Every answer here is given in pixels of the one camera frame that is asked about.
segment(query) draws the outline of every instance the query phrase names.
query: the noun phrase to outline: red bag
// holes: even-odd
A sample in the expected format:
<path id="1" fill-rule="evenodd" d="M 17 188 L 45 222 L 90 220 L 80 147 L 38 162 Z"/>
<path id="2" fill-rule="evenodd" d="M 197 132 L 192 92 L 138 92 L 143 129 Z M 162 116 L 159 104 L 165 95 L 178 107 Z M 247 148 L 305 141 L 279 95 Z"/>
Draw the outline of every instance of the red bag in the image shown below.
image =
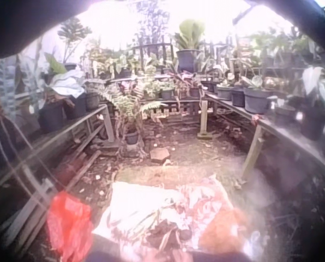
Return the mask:
<path id="1" fill-rule="evenodd" d="M 47 214 L 51 247 L 63 262 L 81 262 L 92 245 L 91 208 L 65 191 L 58 193 Z"/>

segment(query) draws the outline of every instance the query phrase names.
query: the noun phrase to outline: sky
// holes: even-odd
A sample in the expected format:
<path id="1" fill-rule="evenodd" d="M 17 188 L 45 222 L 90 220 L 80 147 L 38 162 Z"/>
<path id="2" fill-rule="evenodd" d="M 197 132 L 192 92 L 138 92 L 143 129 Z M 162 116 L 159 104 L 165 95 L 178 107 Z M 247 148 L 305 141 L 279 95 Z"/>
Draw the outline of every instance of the sky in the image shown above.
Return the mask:
<path id="1" fill-rule="evenodd" d="M 320 6 L 325 6 L 325 0 L 316 0 Z M 233 31 L 232 19 L 249 5 L 244 0 L 166 0 L 166 9 L 170 12 L 168 33 L 178 32 L 179 24 L 188 18 L 200 19 L 205 23 L 205 40 L 218 43 Z M 89 26 L 93 34 L 90 37 L 101 36 L 102 47 L 119 50 L 125 49 L 131 43 L 138 30 L 139 17 L 125 2 L 104 1 L 93 4 L 78 17 L 84 26 Z M 285 30 L 291 24 L 281 16 L 264 6 L 255 7 L 237 25 L 237 34 L 246 36 L 257 31 L 266 31 L 269 26 L 279 24 Z M 45 52 L 56 50 L 56 59 L 62 60 L 64 43 L 57 35 L 59 26 L 48 31 L 43 38 Z M 85 50 L 85 43 L 80 45 L 67 62 L 78 62 Z M 35 54 L 35 43 L 27 48 L 30 56 Z"/>

